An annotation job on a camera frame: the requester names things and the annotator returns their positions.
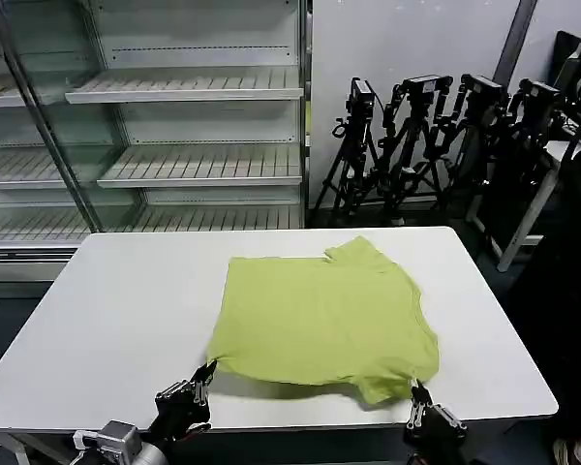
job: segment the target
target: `robotic hand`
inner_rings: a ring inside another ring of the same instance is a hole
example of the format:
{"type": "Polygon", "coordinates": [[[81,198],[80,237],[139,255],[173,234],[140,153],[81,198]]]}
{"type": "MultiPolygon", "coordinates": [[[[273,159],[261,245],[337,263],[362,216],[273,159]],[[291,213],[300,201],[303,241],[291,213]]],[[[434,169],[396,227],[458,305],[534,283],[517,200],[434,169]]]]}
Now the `robotic hand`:
{"type": "MultiPolygon", "coordinates": [[[[188,382],[174,383],[155,396],[159,415],[147,432],[128,423],[110,421],[101,431],[79,430],[74,442],[79,455],[71,465],[168,465],[171,447],[210,429],[208,386],[216,363],[203,365],[188,382]]],[[[459,450],[467,427],[448,409],[433,404],[428,389],[412,382],[413,406],[405,441],[415,454],[409,463],[464,465],[459,450]]]]}
{"type": "Polygon", "coordinates": [[[141,436],[135,426],[110,421],[100,432],[76,431],[74,443],[80,450],[71,465],[168,465],[171,446],[211,425],[208,386],[216,363],[203,365],[188,382],[176,382],[155,396],[159,415],[141,436]]]}
{"type": "Polygon", "coordinates": [[[467,436],[467,426],[446,407],[433,404],[428,389],[412,381],[411,418],[405,427],[405,442],[415,448],[409,463],[464,465],[459,448],[467,436]]]}

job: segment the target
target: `green t-shirt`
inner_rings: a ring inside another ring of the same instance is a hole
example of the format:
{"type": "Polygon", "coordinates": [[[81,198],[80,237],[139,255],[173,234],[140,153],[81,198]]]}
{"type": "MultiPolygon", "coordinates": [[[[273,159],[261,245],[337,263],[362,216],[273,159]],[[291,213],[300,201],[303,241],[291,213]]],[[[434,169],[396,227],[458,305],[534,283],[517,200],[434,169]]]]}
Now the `green t-shirt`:
{"type": "Polygon", "coordinates": [[[371,404],[410,397],[410,379],[439,369],[419,288],[361,236],[325,255],[232,259],[208,361],[269,382],[351,383],[371,404]]]}

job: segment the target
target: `white wall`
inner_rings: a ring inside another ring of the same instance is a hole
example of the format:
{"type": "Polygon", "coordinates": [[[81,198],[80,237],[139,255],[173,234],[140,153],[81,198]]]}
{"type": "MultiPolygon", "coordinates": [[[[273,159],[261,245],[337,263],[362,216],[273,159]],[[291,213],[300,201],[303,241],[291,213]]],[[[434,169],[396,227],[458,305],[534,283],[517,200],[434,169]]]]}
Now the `white wall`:
{"type": "Polygon", "coordinates": [[[581,37],[581,0],[539,0],[510,82],[516,92],[523,78],[546,80],[558,31],[581,37]]]}
{"type": "MultiPolygon", "coordinates": [[[[572,0],[556,0],[570,3],[572,0]]],[[[368,79],[383,103],[395,83],[423,75],[491,77],[518,0],[316,0],[310,202],[336,155],[351,78],[368,79]]],[[[376,111],[375,139],[381,135],[376,111]]]]}

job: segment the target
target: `refrigerator display case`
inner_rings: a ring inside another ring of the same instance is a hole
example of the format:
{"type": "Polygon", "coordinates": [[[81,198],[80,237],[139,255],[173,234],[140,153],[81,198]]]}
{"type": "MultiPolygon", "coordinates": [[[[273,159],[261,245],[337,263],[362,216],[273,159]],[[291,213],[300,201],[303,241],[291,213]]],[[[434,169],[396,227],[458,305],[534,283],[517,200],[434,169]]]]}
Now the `refrigerator display case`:
{"type": "Polygon", "coordinates": [[[92,63],[76,11],[69,2],[0,3],[0,262],[67,260],[91,232],[135,217],[132,195],[96,184],[116,152],[111,118],[65,99],[92,63]],[[21,92],[18,65],[38,102],[21,92]]]}
{"type": "MultiPolygon", "coordinates": [[[[2,4],[93,230],[303,227],[306,9],[301,0],[2,4]]],[[[23,104],[13,87],[0,87],[0,99],[23,104]]],[[[43,169],[46,147],[26,116],[16,124],[30,139],[0,157],[0,170],[20,182],[32,215],[69,191],[52,163],[43,169]]],[[[72,205],[60,207],[67,215],[72,205]]]]}

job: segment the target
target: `empty shelf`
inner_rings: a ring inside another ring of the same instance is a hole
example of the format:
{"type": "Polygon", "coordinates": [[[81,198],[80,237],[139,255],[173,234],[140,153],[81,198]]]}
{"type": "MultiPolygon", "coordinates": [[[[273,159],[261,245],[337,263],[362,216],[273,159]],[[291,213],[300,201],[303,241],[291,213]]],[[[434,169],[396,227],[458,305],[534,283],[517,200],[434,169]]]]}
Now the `empty shelf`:
{"type": "Polygon", "coordinates": [[[302,228],[299,205],[146,207],[125,232],[296,230],[302,228]]]}
{"type": "MultiPolygon", "coordinates": [[[[46,105],[65,100],[65,91],[69,88],[69,75],[64,73],[44,73],[34,76],[35,90],[46,105]]],[[[0,76],[0,109],[7,107],[25,107],[19,89],[12,77],[0,76]]]]}
{"type": "Polygon", "coordinates": [[[107,188],[297,185],[297,144],[134,145],[98,181],[107,188]]]}
{"type": "Polygon", "coordinates": [[[71,104],[298,100],[297,67],[107,70],[65,94],[71,104]]]}
{"type": "Polygon", "coordinates": [[[80,243],[90,234],[73,206],[0,208],[0,242],[80,243]]]}
{"type": "MultiPolygon", "coordinates": [[[[80,182],[97,180],[108,147],[67,148],[80,182]]],[[[44,147],[0,148],[0,189],[65,188],[58,168],[44,147]]]]}

